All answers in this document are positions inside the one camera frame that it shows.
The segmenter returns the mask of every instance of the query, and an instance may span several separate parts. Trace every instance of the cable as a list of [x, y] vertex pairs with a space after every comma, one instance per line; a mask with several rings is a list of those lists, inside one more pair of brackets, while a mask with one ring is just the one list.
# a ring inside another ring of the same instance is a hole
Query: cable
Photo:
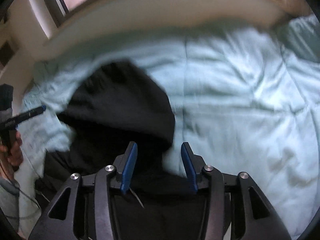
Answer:
[[35, 189], [36, 194], [41, 195], [46, 201], [50, 202], [50, 200], [39, 190]]
[[[6, 177], [9, 178], [9, 176], [8, 176], [7, 173], [5, 172], [5, 170], [4, 170], [1, 162], [0, 162], [0, 168], [1, 168], [1, 170], [4, 172], [4, 174], [6, 175]], [[37, 207], [38, 207], [38, 210], [35, 211], [34, 213], [32, 213], [31, 215], [28, 215], [28, 216], [25, 216], [25, 217], [11, 217], [11, 216], [6, 216], [6, 215], [5, 215], [5, 217], [6, 217], [6, 218], [9, 218], [9, 219], [14, 219], [14, 220], [27, 220], [27, 219], [33, 218], [33, 217], [39, 212], [39, 210], [41, 210], [41, 207], [39, 206], [39, 204], [37, 203], [37, 201], [35, 201], [35, 200], [34, 200], [33, 198], [31, 198], [30, 196], [28, 196], [26, 193], [24, 193], [19, 187], [17, 187], [17, 186], [14, 184], [13, 181], [11, 181], [10, 179], [8, 179], [8, 180], [10, 181], [10, 183], [11, 183], [11, 185], [12, 185], [13, 187], [15, 187], [19, 192], [21, 192], [22, 195], [24, 195], [27, 199], [29, 199], [31, 202], [33, 202], [34, 204], [36, 204]]]
[[138, 202], [140, 203], [140, 205], [144, 208], [144, 205], [142, 204], [141, 200], [139, 199], [138, 195], [133, 191], [133, 189], [131, 189], [129, 187], [129, 190], [131, 191], [132, 195], [135, 196], [135, 198], [138, 200]]

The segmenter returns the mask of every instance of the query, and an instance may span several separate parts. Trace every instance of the metal screw head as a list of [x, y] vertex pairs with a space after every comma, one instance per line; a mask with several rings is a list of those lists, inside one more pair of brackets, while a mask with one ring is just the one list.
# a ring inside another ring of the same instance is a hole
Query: metal screw head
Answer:
[[205, 169], [206, 171], [213, 171], [214, 167], [213, 167], [212, 165], [205, 165], [205, 166], [204, 166], [204, 169]]
[[241, 177], [242, 179], [247, 179], [247, 178], [249, 178], [249, 175], [248, 175], [248, 173], [246, 173], [246, 172], [241, 172], [241, 173], [240, 173], [240, 177]]
[[113, 171], [115, 167], [113, 165], [108, 165], [104, 168], [106, 171]]
[[78, 179], [80, 177], [79, 173], [74, 173], [70, 176], [71, 179]]

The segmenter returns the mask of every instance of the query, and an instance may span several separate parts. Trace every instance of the wrinkled fabric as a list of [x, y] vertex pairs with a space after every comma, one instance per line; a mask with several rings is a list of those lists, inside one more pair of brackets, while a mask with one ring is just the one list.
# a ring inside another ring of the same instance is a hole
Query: wrinkled fabric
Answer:
[[81, 44], [36, 64], [23, 110], [47, 111], [20, 125], [22, 150], [42, 174], [45, 150], [64, 151], [73, 138], [56, 113], [97, 68], [128, 59], [165, 90], [175, 114], [164, 169], [185, 176], [180, 146], [188, 141], [221, 172], [247, 171], [297, 239], [320, 205], [319, 31], [315, 16], [272, 31], [229, 19]]

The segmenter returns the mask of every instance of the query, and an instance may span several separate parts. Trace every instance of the black hoodie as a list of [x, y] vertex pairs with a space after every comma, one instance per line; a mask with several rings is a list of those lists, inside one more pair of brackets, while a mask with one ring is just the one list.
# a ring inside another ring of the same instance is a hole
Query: black hoodie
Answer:
[[[175, 119], [165, 92], [141, 69], [130, 62], [101, 67], [80, 85], [58, 118], [77, 135], [70, 151], [47, 153], [44, 179], [36, 182], [36, 189], [52, 199], [72, 173], [96, 173], [135, 141], [138, 158], [131, 188], [144, 208], [130, 193], [115, 197], [122, 240], [198, 238], [205, 198], [185, 195], [188, 181], [162, 170]], [[37, 200], [47, 205], [39, 195]], [[89, 235], [95, 239], [93, 212], [90, 201]]]

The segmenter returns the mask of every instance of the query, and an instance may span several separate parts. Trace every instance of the wall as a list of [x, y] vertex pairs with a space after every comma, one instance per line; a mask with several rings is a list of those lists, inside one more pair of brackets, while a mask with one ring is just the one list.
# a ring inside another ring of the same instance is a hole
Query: wall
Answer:
[[0, 45], [9, 40], [16, 54], [0, 73], [0, 84], [12, 85], [13, 113], [20, 110], [23, 93], [32, 80], [32, 67], [42, 56], [43, 44], [57, 29], [43, 0], [14, 0], [9, 22], [0, 29]]

